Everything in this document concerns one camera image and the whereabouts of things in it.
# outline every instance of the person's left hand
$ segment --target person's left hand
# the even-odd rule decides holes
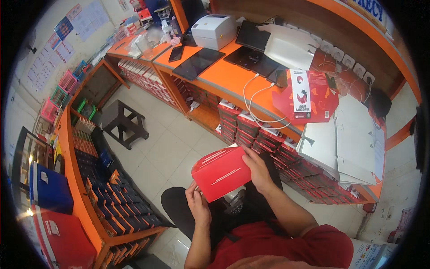
[[[185,190],[188,206],[196,222],[196,227],[209,227],[212,221],[211,211],[208,207],[208,201],[196,190],[197,183],[193,180],[191,185]]]

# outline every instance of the hand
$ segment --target hand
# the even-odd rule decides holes
[[[267,194],[276,185],[270,177],[266,164],[255,151],[244,146],[242,148],[246,153],[242,156],[242,159],[251,169],[252,183],[259,193],[263,195]]]
[[[185,190],[188,206],[196,222],[196,227],[209,227],[212,221],[211,211],[208,207],[208,201],[196,190],[197,183],[193,180],[191,185]]]

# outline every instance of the blue storage crate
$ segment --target blue storage crate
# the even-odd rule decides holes
[[[63,214],[72,214],[73,198],[67,178],[33,161],[29,172],[30,203]]]

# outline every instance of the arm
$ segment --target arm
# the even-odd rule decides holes
[[[251,180],[257,191],[268,201],[281,226],[292,236],[303,236],[318,226],[315,218],[279,189],[270,178],[264,161],[255,151],[244,148],[243,161],[251,169]]]
[[[185,269],[203,269],[211,262],[209,227],[212,217],[206,199],[200,191],[195,191],[196,187],[197,183],[193,181],[185,190],[188,206],[196,222],[191,247],[185,259]]]

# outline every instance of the charging cable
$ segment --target charging cable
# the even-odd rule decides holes
[[[287,127],[287,126],[289,126],[290,124],[291,124],[291,122],[290,123],[288,123],[287,125],[285,125],[285,126],[283,126],[283,127],[278,127],[278,128],[265,128],[265,127],[263,127],[262,125],[260,125],[260,123],[258,122],[258,121],[261,121],[261,122],[265,122],[265,123],[274,123],[274,122],[280,122],[280,121],[283,121],[283,120],[285,120],[287,117],[285,116],[285,117],[283,117],[282,119],[279,119],[279,120],[276,120],[276,121],[264,121],[264,120],[262,120],[262,119],[259,119],[257,116],[255,116],[254,114],[253,114],[253,112],[251,111],[251,107],[252,107],[252,99],[254,98],[254,96],[257,94],[257,93],[259,93],[259,92],[262,92],[262,91],[264,91],[264,90],[267,90],[267,89],[269,89],[269,88],[271,88],[271,87],[273,87],[274,85],[275,85],[275,83],[272,83],[269,87],[266,87],[266,88],[264,88],[264,89],[261,89],[261,90],[259,90],[259,91],[257,91],[257,92],[255,92],[253,95],[252,95],[252,97],[251,97],[251,99],[250,99],[250,101],[249,101],[249,106],[248,106],[248,104],[247,104],[247,102],[246,102],[246,97],[245,97],[245,88],[246,88],[246,86],[253,80],[253,79],[255,79],[256,77],[258,77],[260,74],[255,74],[255,76],[253,77],[253,78],[251,78],[246,84],[245,84],[245,86],[243,87],[243,101],[245,102],[245,106],[246,106],[246,109],[249,111],[249,114],[251,115],[251,117],[255,120],[255,122],[257,123],[257,125],[258,126],[260,126],[261,128],[263,128],[264,130],[279,130],[279,129],[283,129],[283,128],[285,128],[285,127]]]

